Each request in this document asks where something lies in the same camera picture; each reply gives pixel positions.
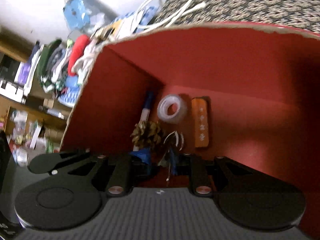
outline tape roll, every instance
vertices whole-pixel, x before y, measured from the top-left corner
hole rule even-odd
[[[171,105],[176,105],[177,111],[174,114],[168,115],[168,109]],[[178,95],[170,94],[161,99],[157,113],[161,121],[177,124],[186,115],[187,105]]]

